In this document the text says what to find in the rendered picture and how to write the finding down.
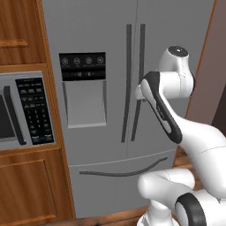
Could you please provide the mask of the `grey fridge left door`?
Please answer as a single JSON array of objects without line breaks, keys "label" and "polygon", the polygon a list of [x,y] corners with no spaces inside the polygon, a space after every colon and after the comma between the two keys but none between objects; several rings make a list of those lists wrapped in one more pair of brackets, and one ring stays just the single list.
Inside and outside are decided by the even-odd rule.
[{"label": "grey fridge left door", "polygon": [[113,162],[121,142],[126,25],[136,0],[42,0],[69,165]]}]

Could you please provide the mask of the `grey microwave oven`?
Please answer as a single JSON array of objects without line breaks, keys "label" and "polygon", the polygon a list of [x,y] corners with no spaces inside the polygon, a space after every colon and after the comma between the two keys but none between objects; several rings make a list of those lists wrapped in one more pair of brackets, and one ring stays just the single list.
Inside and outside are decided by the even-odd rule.
[{"label": "grey microwave oven", "polygon": [[[11,98],[26,142],[21,146],[4,99],[4,86]],[[41,71],[0,73],[0,151],[55,142],[49,103]]]}]

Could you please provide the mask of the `wooden cupboard door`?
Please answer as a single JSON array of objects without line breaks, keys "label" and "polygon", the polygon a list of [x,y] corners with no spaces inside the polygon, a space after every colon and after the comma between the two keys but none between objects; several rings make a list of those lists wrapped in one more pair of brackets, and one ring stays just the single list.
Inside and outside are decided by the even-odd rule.
[{"label": "wooden cupboard door", "polygon": [[39,226],[73,216],[60,149],[0,156],[0,226]]},{"label": "wooden cupboard door", "polygon": [[0,0],[0,65],[44,62],[36,0]]}]

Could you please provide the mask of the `grey fridge right door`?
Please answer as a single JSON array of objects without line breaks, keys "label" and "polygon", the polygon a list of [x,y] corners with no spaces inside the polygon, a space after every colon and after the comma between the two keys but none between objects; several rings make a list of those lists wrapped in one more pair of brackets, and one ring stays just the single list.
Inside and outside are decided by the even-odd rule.
[{"label": "grey fridge right door", "polygon": [[[189,53],[189,67],[196,72],[214,0],[138,0],[132,89],[139,84],[140,26],[145,26],[144,72],[157,69],[161,56],[170,46]],[[135,120],[137,100],[131,94],[127,156],[136,158],[174,150],[151,106],[143,102]]]}]

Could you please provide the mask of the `grey fridge door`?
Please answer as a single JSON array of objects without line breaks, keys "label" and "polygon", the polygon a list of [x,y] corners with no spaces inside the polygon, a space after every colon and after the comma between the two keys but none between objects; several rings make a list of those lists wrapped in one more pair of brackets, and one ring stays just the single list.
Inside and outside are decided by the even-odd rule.
[{"label": "grey fridge door", "polygon": [[[189,53],[189,67],[196,72],[214,0],[138,0],[132,89],[139,84],[140,26],[145,26],[144,72],[157,69],[161,56],[170,46]],[[131,94],[127,156],[136,158],[174,150],[151,106],[143,102],[135,120],[137,100]]]},{"label": "grey fridge door", "polygon": [[69,165],[113,162],[121,142],[126,25],[136,0],[42,0]]}]

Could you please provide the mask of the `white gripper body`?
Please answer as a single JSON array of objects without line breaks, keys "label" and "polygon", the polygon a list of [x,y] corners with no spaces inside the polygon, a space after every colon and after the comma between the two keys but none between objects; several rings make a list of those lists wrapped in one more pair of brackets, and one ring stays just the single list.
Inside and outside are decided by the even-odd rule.
[{"label": "white gripper body", "polygon": [[146,86],[145,85],[142,85],[142,84],[139,84],[137,87],[136,87],[136,90],[135,90],[135,96],[136,96],[136,99],[138,101],[143,101],[145,102],[147,100],[146,96],[145,96],[145,93],[146,93]]}]

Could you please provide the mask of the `grey fridge drawer front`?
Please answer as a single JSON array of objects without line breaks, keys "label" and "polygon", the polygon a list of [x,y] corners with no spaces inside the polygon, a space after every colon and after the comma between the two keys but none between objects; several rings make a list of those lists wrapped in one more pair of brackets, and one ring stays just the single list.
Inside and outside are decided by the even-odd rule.
[{"label": "grey fridge drawer front", "polygon": [[171,149],[159,154],[151,154],[116,162],[105,162],[70,166],[70,178],[76,216],[78,218],[110,215],[118,212],[144,207],[148,200],[141,197],[138,190],[139,175],[129,177],[105,177],[80,174],[81,171],[125,174],[143,170],[160,158],[149,171],[171,169],[175,150]]}]

